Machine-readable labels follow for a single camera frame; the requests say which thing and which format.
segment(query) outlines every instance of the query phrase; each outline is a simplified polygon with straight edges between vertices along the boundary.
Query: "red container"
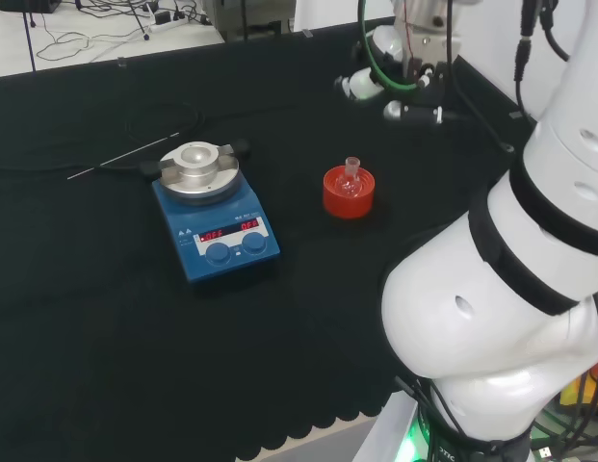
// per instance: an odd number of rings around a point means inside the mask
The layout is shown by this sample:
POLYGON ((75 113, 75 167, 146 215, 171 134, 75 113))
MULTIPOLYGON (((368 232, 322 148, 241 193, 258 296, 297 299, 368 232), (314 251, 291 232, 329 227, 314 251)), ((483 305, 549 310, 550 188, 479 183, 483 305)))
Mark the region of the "red container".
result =
POLYGON ((338 166, 329 170, 325 175, 325 209, 331 215, 350 219, 366 216, 374 203, 374 176, 364 168, 358 169, 358 179, 363 185, 356 197, 347 197, 335 191, 337 178, 344 174, 345 166, 338 166))

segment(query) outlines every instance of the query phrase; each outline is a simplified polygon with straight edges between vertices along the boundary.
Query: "black table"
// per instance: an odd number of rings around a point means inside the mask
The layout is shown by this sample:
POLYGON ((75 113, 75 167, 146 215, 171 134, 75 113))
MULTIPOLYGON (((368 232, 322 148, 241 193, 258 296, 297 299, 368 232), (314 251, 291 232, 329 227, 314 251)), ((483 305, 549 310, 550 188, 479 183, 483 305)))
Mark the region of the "black table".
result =
POLYGON ((171 133, 153 102, 202 111, 193 139, 249 139, 243 170, 282 252, 192 288, 137 175, 0 172, 1 461, 230 461, 312 424, 377 414, 397 367, 380 326, 383 269, 510 159, 477 125, 391 126, 381 101, 340 98, 332 83, 356 70, 356 33, 0 79, 1 166, 130 151, 124 123, 138 108, 152 140, 171 133), (377 181, 358 222, 322 208, 325 172, 349 155, 377 181))

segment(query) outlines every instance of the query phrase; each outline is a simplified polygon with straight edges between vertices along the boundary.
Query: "red led display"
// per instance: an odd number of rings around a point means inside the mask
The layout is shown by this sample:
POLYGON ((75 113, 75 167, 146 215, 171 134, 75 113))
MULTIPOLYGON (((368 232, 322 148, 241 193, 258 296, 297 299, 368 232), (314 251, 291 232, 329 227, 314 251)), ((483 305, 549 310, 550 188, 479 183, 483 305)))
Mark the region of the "red led display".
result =
POLYGON ((242 221, 240 223, 231 224, 230 226, 224 226, 223 228, 213 229, 204 233, 198 234, 200 241, 206 243, 214 239, 220 238, 221 236, 227 236, 228 234, 238 233, 239 231, 248 231, 251 228, 259 226, 257 218, 249 219, 248 221, 242 221))

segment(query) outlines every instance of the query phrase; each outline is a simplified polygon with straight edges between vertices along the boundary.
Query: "power strip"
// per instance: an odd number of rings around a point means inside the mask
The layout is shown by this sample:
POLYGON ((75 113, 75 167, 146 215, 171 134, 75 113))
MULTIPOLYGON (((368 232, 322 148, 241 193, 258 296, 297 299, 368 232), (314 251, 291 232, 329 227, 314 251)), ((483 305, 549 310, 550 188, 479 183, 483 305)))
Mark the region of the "power strip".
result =
POLYGON ((165 24, 151 24, 150 30, 151 33, 163 32, 167 31, 168 29, 173 29, 175 27, 182 26, 183 24, 187 24, 188 22, 189 18, 184 17, 183 19, 177 19, 176 21, 167 22, 165 24))

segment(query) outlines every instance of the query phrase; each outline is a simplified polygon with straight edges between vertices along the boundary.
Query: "blue knob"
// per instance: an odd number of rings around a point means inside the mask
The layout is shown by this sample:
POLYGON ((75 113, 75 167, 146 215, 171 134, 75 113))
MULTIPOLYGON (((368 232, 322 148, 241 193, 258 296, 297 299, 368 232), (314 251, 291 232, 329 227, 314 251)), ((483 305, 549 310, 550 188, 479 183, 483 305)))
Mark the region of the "blue knob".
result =
POLYGON ((247 253, 261 253, 267 242, 260 233, 248 233, 243 237, 243 248, 247 253))
POLYGON ((206 249, 206 258, 214 265, 223 265, 230 260, 230 249, 226 244, 211 244, 206 249))

